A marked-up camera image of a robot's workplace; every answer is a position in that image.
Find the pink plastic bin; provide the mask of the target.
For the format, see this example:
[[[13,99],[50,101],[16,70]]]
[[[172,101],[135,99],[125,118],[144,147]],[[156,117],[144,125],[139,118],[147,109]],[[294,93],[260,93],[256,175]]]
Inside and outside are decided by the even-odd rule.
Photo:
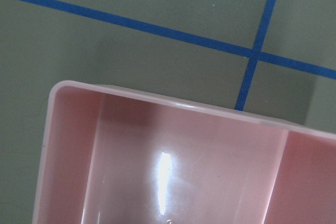
[[[335,135],[117,86],[51,90],[33,223],[335,223]]]

